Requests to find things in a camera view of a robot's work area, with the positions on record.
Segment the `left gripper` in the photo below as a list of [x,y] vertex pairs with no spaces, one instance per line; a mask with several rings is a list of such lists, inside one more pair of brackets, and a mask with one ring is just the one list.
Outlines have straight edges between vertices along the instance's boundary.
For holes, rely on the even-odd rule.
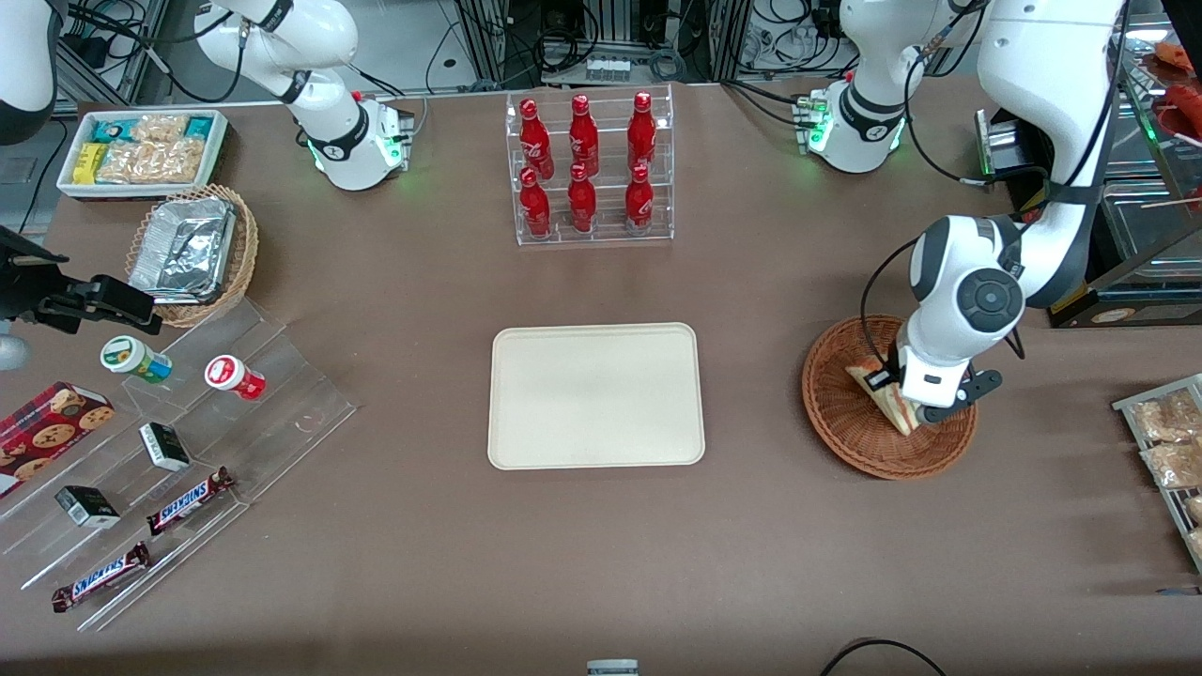
[[[920,423],[942,423],[1002,385],[999,370],[966,372],[971,358],[940,358],[918,346],[894,346],[902,398],[918,403]],[[865,374],[869,391],[893,384],[887,368]]]

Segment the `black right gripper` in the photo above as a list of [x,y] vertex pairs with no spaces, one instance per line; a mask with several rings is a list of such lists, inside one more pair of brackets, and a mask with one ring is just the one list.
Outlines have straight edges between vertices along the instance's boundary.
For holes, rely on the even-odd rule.
[[154,297],[112,275],[95,275],[87,285],[66,287],[61,263],[69,263],[69,257],[2,226],[2,321],[38,308],[38,324],[66,334],[77,334],[85,321],[121,324],[149,336],[162,332]]

